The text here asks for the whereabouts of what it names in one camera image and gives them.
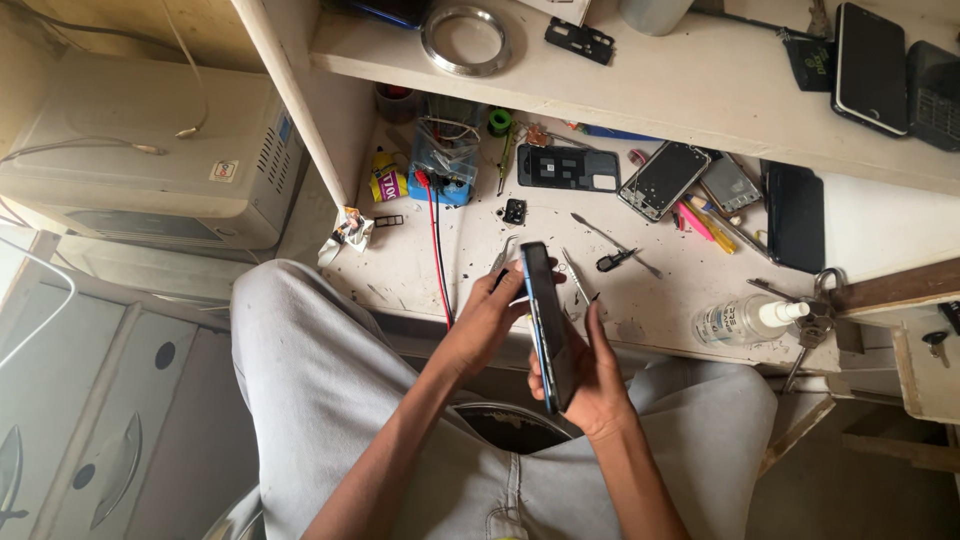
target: light gray pants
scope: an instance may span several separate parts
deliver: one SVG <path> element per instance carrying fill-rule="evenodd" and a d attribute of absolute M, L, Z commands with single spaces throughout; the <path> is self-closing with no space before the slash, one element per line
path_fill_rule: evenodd
<path fill-rule="evenodd" d="M 417 378 L 372 316 L 306 266 L 239 280 L 233 361 L 256 427 L 271 540 L 299 538 Z M 696 539 L 742 538 L 777 402 L 752 368 L 670 360 L 630 398 Z M 532 455 L 483 441 L 448 408 L 420 456 L 394 538 L 607 539 L 619 526 L 585 437 Z"/>

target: hand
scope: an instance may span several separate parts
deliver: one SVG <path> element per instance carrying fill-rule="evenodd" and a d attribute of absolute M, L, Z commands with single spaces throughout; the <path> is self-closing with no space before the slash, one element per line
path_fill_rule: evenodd
<path fill-rule="evenodd" d="M 550 264 L 556 265 L 557 260 L 551 258 Z M 530 310 L 529 302 L 510 305 L 524 286 L 523 263 L 512 260 L 503 268 L 508 272 L 500 284 L 496 284 L 499 268 L 473 284 L 463 313 L 430 357 L 430 362 L 435 365 L 454 370 L 461 383 L 490 362 L 493 353 L 507 337 L 510 326 Z M 566 275 L 554 273 L 553 279 L 554 283 L 562 283 Z"/>
<path fill-rule="evenodd" d="M 563 415 L 591 441 L 601 440 L 637 422 L 636 410 L 627 396 L 627 387 L 616 363 L 616 354 L 600 323 L 599 307 L 600 304 L 594 302 L 587 308 L 589 346 L 584 343 L 573 325 L 569 321 L 566 323 L 578 386 Z M 543 379 L 536 350 L 530 353 L 527 383 L 534 398 L 542 400 Z"/>

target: clear plastic bottle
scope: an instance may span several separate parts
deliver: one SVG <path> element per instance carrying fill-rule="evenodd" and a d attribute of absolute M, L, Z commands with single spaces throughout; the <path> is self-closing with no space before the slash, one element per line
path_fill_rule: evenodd
<path fill-rule="evenodd" d="M 693 335 L 708 346 L 749 345 L 780 338 L 795 319 L 810 312 L 806 302 L 790 304 L 765 294 L 752 294 L 693 316 Z"/>

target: green tape roll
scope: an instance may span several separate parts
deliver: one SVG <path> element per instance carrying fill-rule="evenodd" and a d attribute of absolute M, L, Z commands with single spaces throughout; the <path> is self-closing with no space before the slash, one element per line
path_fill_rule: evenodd
<path fill-rule="evenodd" d="M 487 122 L 487 133 L 497 138 L 507 136 L 513 123 L 514 119 L 510 117 L 509 112 L 503 109 L 491 110 L 490 121 Z"/>

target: yellow glue tube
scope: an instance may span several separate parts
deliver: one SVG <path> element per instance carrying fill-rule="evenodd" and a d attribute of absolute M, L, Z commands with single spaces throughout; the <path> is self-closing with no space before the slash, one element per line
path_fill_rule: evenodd
<path fill-rule="evenodd" d="M 394 157 L 379 146 L 373 155 L 370 189 L 377 203 L 407 195 L 407 177 L 399 172 Z"/>

